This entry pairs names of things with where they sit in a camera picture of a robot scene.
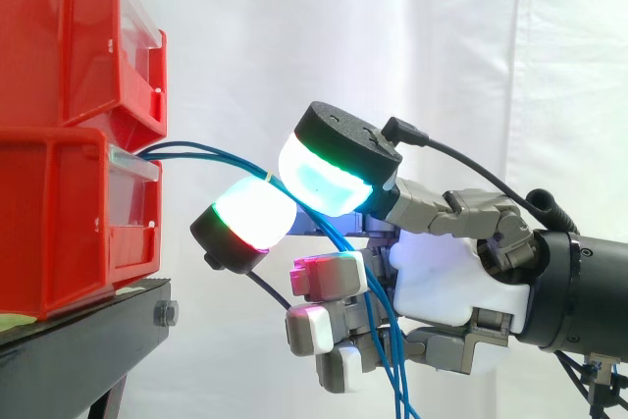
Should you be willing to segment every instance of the blue cable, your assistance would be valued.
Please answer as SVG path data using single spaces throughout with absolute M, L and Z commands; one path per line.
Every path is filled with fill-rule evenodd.
M 200 149 L 206 151 L 205 153 L 191 153 L 191 152 L 181 152 L 181 153 L 154 153 L 152 151 L 157 149 L 163 149 L 167 147 L 179 147 L 179 146 L 187 146 L 193 147 L 196 149 Z M 172 141 L 165 142 L 160 144 L 155 144 L 150 146 L 140 153 L 138 153 L 139 157 L 142 157 L 146 160 L 166 160 L 166 159 L 180 159 L 180 158 L 188 158 L 188 159 L 202 159 L 208 161 L 216 161 L 223 162 L 226 164 L 230 164 L 236 167 L 239 167 L 250 174 L 258 177 L 265 178 L 267 176 L 266 171 L 262 168 L 256 166 L 255 164 L 242 159 L 234 154 L 223 151 L 221 149 L 217 149 L 211 146 L 206 146 L 203 144 L 191 142 L 191 141 Z M 277 189 L 282 191 L 292 200 L 294 200 L 298 205 L 300 205 L 303 210 L 308 214 L 308 216 L 312 219 L 312 221 L 325 233 L 325 235 L 332 241 L 332 243 L 338 248 L 340 251 L 344 250 L 354 250 L 351 244 L 341 235 L 338 230 L 323 216 L 309 208 L 307 205 L 303 204 L 298 198 L 292 195 L 283 183 L 272 176 L 270 178 L 270 183 L 275 186 Z M 371 329 L 371 337 L 374 341 L 376 349 L 378 351 L 378 355 L 380 356 L 380 360 L 386 370 L 387 376 L 389 377 L 389 381 L 392 384 L 392 388 L 394 389 L 395 395 L 395 415 L 397 418 L 400 417 L 399 411 L 399 400 L 403 401 L 404 406 L 404 417 L 407 419 L 411 414 L 415 419 L 420 419 L 417 412 L 410 406 L 409 404 L 409 394 L 407 387 L 407 379 L 405 375 L 405 355 L 403 349 L 403 337 L 401 333 L 401 329 L 399 328 L 398 322 L 396 320 L 396 316 L 394 315 L 393 308 L 386 296 L 384 289 L 377 281 L 377 278 L 373 275 L 373 273 L 366 268 L 367 270 L 367 278 L 369 282 L 369 288 L 373 293 L 375 293 L 376 297 L 380 300 L 382 305 L 387 311 L 389 316 L 389 322 L 391 324 L 391 355 L 392 355 L 392 364 L 393 364 L 393 373 L 391 373 L 391 366 L 388 362 L 386 354 L 384 353 L 384 349 L 380 343 L 379 338 L 377 337 L 377 328 L 375 326 L 375 319 L 373 317 L 373 309 L 371 306 L 370 299 L 367 294 L 365 294 L 365 301 L 367 307 L 367 313 L 369 318 L 369 326 Z M 401 384 L 403 388 L 403 393 L 399 390 L 399 376 L 401 377 Z

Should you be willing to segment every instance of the white curtain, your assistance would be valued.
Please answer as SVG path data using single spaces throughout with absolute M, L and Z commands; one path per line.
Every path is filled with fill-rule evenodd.
M 276 171 L 313 100 L 379 126 L 396 115 L 521 192 L 549 188 L 584 234 L 628 241 L 628 0 L 142 3 L 168 34 L 170 139 Z M 401 151 L 401 173 L 434 190 L 489 188 L 433 151 Z M 164 174 L 161 275 L 173 279 L 182 312 L 130 373 L 121 418 L 393 417 L 384 372 L 368 375 L 362 393 L 326 393 L 313 358 L 290 354 L 275 301 L 203 262 L 189 224 L 241 172 L 171 161 Z M 288 237 L 259 273 L 289 295 L 292 259 L 332 250 Z M 409 363 L 415 408 L 428 419 L 587 417 L 550 355 L 516 341 L 512 349 L 482 377 Z

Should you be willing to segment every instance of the black metal stand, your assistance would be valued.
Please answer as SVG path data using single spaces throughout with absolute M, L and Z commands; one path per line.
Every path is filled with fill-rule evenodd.
M 127 377 L 123 377 L 112 389 L 100 396 L 89 408 L 87 419 L 118 419 L 126 382 Z
M 168 336 L 170 281 L 0 333 L 0 418 L 116 419 L 127 373 Z

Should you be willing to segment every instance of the screw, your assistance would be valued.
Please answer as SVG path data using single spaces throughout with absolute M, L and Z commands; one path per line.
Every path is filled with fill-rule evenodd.
M 179 321 L 179 304 L 174 300 L 161 301 L 157 304 L 157 324 L 171 328 Z

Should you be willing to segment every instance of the red plastic drawer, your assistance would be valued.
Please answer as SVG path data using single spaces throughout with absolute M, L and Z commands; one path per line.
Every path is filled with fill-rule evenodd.
M 45 319 L 159 269 L 161 168 L 88 129 L 0 129 L 0 313 Z
M 0 125 L 166 135 L 166 36 L 137 0 L 0 0 Z

